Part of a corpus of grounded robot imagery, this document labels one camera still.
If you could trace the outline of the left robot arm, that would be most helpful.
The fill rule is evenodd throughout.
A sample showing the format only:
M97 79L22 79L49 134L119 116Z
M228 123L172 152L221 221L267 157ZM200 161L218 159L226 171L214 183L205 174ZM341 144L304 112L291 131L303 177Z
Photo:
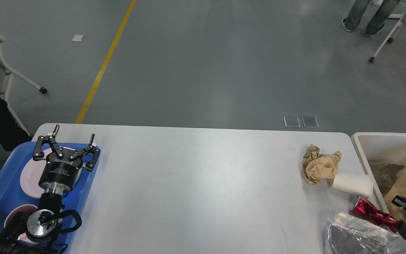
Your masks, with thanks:
M63 254L82 225L101 149L58 143L59 125L16 147L0 171L0 254Z

